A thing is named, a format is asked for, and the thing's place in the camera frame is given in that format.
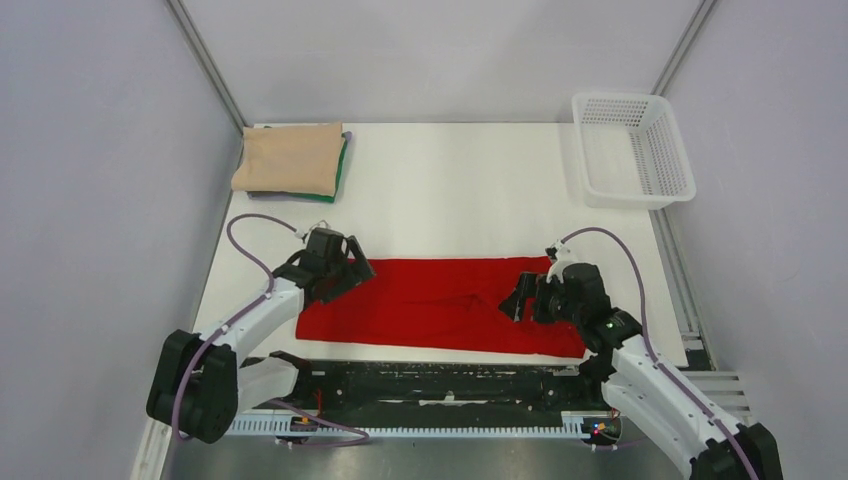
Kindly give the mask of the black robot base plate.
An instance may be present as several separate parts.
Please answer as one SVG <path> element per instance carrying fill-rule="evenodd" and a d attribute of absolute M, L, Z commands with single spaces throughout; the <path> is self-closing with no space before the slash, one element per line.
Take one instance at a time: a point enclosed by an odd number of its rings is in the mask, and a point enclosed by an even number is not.
<path fill-rule="evenodd" d="M 620 413 L 574 365 L 311 360 L 298 362 L 284 402 L 351 427 L 554 427 L 585 414 L 580 430 L 612 435 Z"/>

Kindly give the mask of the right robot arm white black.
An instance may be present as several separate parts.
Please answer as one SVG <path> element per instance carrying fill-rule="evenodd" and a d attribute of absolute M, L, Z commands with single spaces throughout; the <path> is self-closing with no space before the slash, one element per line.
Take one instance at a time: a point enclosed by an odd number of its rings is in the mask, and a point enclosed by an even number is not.
<path fill-rule="evenodd" d="M 573 325 L 591 353 L 578 367 L 580 400 L 630 418 L 684 478 L 782 478 L 774 435 L 744 425 L 650 347 L 642 324 L 612 305 L 597 266 L 525 272 L 499 308 L 515 322 Z"/>

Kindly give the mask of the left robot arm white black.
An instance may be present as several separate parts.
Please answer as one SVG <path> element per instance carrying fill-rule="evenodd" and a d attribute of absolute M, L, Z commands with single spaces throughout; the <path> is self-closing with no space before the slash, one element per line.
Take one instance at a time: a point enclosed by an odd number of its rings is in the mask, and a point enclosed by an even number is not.
<path fill-rule="evenodd" d="M 304 248 L 264 272 L 255 297 L 228 318 L 166 337 L 145 405 L 150 419 L 212 444 L 246 410 L 276 399 L 297 408 L 312 399 L 314 381 L 293 360 L 248 356 L 284 324 L 358 288 L 375 271 L 355 236 L 316 228 Z"/>

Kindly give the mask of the red t shirt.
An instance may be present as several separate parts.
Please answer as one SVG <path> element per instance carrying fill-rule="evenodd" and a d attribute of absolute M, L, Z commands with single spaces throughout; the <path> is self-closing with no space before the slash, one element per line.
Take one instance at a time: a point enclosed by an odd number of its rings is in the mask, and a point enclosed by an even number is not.
<path fill-rule="evenodd" d="M 378 259 L 376 275 L 297 320 L 300 340 L 581 358 L 567 323 L 515 322 L 499 305 L 523 273 L 545 274 L 544 257 Z"/>

